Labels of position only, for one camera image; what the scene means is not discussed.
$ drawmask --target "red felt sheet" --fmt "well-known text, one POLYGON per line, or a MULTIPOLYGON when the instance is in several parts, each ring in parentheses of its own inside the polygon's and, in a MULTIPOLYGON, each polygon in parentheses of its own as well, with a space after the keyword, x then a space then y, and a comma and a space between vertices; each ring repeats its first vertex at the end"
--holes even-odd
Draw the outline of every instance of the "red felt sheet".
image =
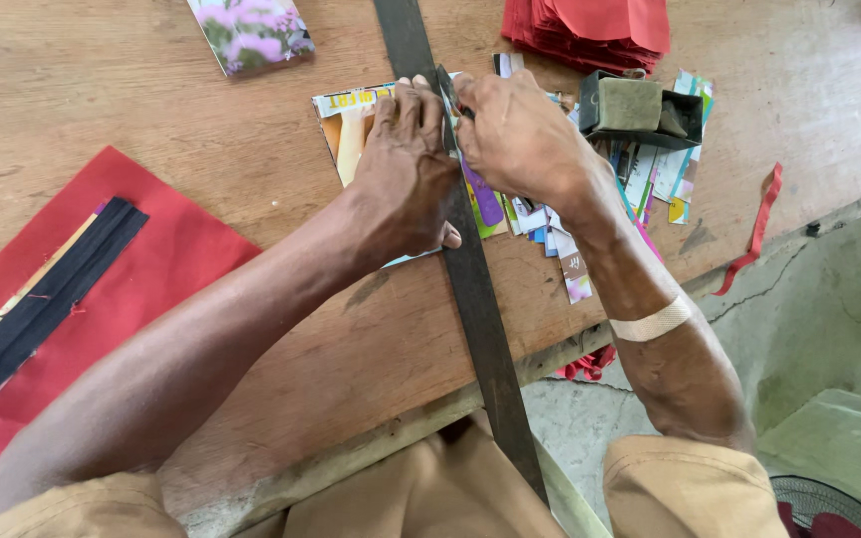
POLYGON ((0 453, 92 363, 261 252, 110 146, 2 249, 0 307, 112 196, 134 204, 148 222, 0 391, 0 453))
POLYGON ((666 0, 506 0, 501 34, 585 72, 650 73, 670 52, 666 0))

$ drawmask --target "stack of red fabric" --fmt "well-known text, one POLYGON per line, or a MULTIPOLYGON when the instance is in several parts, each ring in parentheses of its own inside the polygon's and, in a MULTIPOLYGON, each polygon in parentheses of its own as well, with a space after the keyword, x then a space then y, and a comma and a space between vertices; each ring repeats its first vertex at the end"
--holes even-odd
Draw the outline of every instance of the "stack of red fabric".
POLYGON ((652 73, 670 52, 666 0, 506 0, 500 33, 587 73, 652 73))

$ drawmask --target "finger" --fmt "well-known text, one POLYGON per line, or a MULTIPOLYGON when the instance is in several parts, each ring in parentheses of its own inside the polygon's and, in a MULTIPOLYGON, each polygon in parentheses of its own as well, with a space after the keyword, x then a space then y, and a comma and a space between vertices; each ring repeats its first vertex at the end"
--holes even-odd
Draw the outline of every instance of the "finger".
POLYGON ((514 80, 515 82, 522 82, 535 88, 540 87, 537 84, 537 79, 534 79, 534 74, 531 73, 529 69, 520 69, 518 71, 515 71, 513 74, 511 74, 510 80, 514 80))
POLYGON ((480 146, 477 145, 476 124, 467 116, 461 116, 457 121, 457 146, 464 157, 471 163, 480 159, 480 146))
POLYGON ((432 146, 444 143, 441 138, 441 126, 444 123, 444 100, 437 97, 428 80, 423 75, 414 77, 414 88, 421 99, 421 135, 432 146))
POLYGON ((447 247, 448 249, 460 248, 460 244, 463 243, 463 239, 460 237, 460 232, 458 232, 457 228, 447 221, 444 221, 444 228, 441 230, 441 234, 441 246, 447 247))
POLYGON ((403 78, 394 84, 394 101, 401 111, 397 122, 399 129, 407 132, 417 132, 421 121, 421 100, 417 90, 411 86, 411 80, 403 78))
POLYGON ((374 104, 374 127, 370 136, 381 136, 394 127, 394 111, 397 104, 390 96, 380 96, 374 104))
POLYGON ((477 96, 474 93, 476 80, 469 73, 461 73, 453 80, 453 91, 457 93, 457 98, 461 104, 470 107, 471 110, 477 110, 477 96))

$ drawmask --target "man's right hand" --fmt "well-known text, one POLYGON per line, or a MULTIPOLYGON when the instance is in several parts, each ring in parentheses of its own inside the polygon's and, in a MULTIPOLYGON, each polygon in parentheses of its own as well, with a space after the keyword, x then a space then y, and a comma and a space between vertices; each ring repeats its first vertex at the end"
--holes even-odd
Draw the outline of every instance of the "man's right hand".
POLYGON ((462 117, 457 125, 460 149, 493 189, 544 202, 565 220, 620 208, 612 168, 529 71, 510 79, 461 74, 454 89, 475 113, 474 120, 462 117))

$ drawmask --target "concrete floor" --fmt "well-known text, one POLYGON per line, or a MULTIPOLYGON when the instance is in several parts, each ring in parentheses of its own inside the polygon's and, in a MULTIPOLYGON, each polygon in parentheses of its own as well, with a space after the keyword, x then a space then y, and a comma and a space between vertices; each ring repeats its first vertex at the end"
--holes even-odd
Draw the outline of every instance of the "concrete floor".
MULTIPOLYGON (((759 433, 821 390, 861 395, 861 218, 697 299, 739 374, 759 433)), ((522 389, 537 438, 609 527, 601 492, 608 442, 653 434, 614 363, 600 383, 544 379, 522 389)))

